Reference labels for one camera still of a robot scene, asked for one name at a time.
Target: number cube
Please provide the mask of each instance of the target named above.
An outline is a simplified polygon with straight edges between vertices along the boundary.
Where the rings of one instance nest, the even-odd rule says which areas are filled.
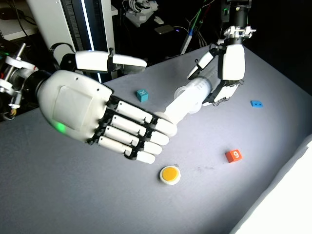
[[[229,162],[236,162],[243,158],[239,150],[231,150],[227,152],[225,156]]]
[[[136,92],[136,97],[140,102],[148,100],[148,92],[145,89],[140,89]]]

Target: robotic hand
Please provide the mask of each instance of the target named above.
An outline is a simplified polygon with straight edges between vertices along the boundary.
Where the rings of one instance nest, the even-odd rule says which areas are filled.
[[[232,97],[245,74],[245,51],[242,42],[249,39],[256,31],[247,25],[251,0],[228,0],[227,3],[230,4],[231,26],[224,32],[224,44],[217,45],[199,61],[196,60],[196,66],[188,75],[188,79],[207,77],[207,75],[211,77],[208,65],[219,56],[217,69],[219,80],[203,101],[203,105],[218,105]]]
[[[153,163],[161,146],[176,133],[176,126],[159,116],[164,114],[147,112],[115,97],[112,89],[92,78],[65,70],[52,75],[38,70],[20,59],[23,48],[24,45],[16,57],[7,57],[6,76],[0,79],[0,91],[12,96],[12,109],[19,108],[22,98],[37,102],[46,120],[59,132],[146,163]],[[72,59],[78,68],[88,71],[109,70],[111,66],[132,66],[132,70],[134,66],[140,71],[146,66],[143,60],[121,55],[114,55],[109,61],[109,53],[100,51],[72,56],[76,57]],[[98,59],[101,62],[89,62]],[[24,78],[18,91],[14,87],[17,76]]]

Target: green light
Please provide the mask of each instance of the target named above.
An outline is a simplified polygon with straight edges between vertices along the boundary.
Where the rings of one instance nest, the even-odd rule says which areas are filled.
[[[66,133],[66,125],[63,123],[57,123],[55,126],[56,130],[58,130],[60,133]]]

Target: teal cube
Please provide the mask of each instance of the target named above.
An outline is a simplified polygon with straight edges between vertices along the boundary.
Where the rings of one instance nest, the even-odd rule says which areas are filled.
[[[145,89],[140,89],[136,92],[136,97],[140,102],[148,100],[148,92]]]

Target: yellow button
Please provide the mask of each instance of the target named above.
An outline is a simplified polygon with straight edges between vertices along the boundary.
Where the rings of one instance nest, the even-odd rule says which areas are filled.
[[[166,181],[174,181],[177,179],[179,171],[174,167],[167,167],[162,172],[162,177]]]

